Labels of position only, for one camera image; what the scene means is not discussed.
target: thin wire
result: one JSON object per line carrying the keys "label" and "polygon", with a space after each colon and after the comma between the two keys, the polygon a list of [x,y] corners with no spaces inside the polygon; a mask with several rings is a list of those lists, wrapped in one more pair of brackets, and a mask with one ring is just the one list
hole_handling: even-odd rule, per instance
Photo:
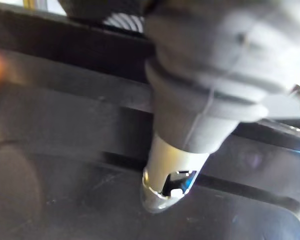
{"label": "thin wire", "polygon": [[228,77],[230,74],[232,74],[234,72],[234,70],[236,69],[237,65],[239,64],[240,60],[242,59],[242,57],[244,56],[246,50],[248,49],[249,46],[249,42],[248,42],[248,34],[250,34],[253,29],[262,21],[264,21],[265,19],[271,17],[273,14],[275,14],[277,12],[278,8],[275,8],[274,10],[272,10],[271,12],[268,12],[266,14],[264,14],[262,17],[260,17],[259,20],[257,20],[256,22],[253,23],[253,25],[251,26],[251,28],[244,34],[244,42],[242,44],[242,48],[241,51],[239,52],[236,61],[234,62],[234,64],[224,73],[222,74],[220,77],[217,78],[217,80],[215,81],[215,84],[211,87],[210,91],[209,91],[209,95],[208,95],[208,99],[206,102],[206,105],[202,108],[202,111],[200,113],[198,113],[194,119],[194,121],[192,122],[190,131],[188,132],[185,140],[184,140],[184,144],[182,146],[183,149],[186,148],[192,134],[194,133],[194,130],[197,127],[197,124],[199,122],[199,120],[205,116],[207,114],[207,112],[209,111],[210,107],[213,104],[213,101],[215,99],[215,91],[216,91],[216,87],[218,85],[218,83],[223,80],[224,78]]}

